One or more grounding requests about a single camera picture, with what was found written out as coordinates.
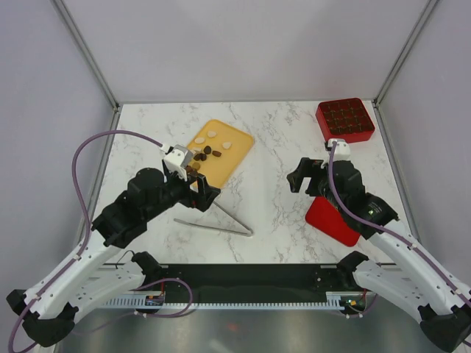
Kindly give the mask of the metal tongs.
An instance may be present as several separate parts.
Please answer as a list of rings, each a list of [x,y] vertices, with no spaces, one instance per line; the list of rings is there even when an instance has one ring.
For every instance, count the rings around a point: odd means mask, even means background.
[[[231,235],[240,235],[246,238],[251,238],[254,235],[253,229],[247,223],[242,221],[233,211],[226,209],[218,202],[214,202],[212,208],[218,209],[218,215],[224,214],[224,219],[222,221],[215,220],[210,221],[209,223],[202,223],[197,221],[187,221],[181,218],[174,218],[173,221],[176,224],[187,227],[223,232]]]

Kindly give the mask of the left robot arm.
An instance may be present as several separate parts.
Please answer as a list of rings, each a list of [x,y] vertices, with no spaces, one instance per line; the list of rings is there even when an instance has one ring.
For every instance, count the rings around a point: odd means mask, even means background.
[[[144,168],[127,189],[93,221],[78,246],[45,279],[28,290],[7,296],[22,328],[33,343],[50,347],[67,337],[90,311],[129,290],[153,290],[162,278],[158,261],[137,252],[129,263],[89,283],[91,275],[111,257],[147,231],[148,223],[175,204],[206,211],[220,194],[195,171],[187,180],[167,170]]]

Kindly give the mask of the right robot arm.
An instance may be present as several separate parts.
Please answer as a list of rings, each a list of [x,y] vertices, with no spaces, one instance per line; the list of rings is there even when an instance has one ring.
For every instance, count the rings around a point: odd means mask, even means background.
[[[361,172],[347,160],[326,163],[304,157],[287,176],[291,192],[299,192],[304,179],[310,180],[306,194],[328,201],[350,229],[387,254],[409,280],[392,279],[367,257],[354,254],[356,265],[336,272],[339,286],[373,290],[416,320],[443,352],[465,344],[470,337],[470,286],[406,230],[387,202],[366,191]]]

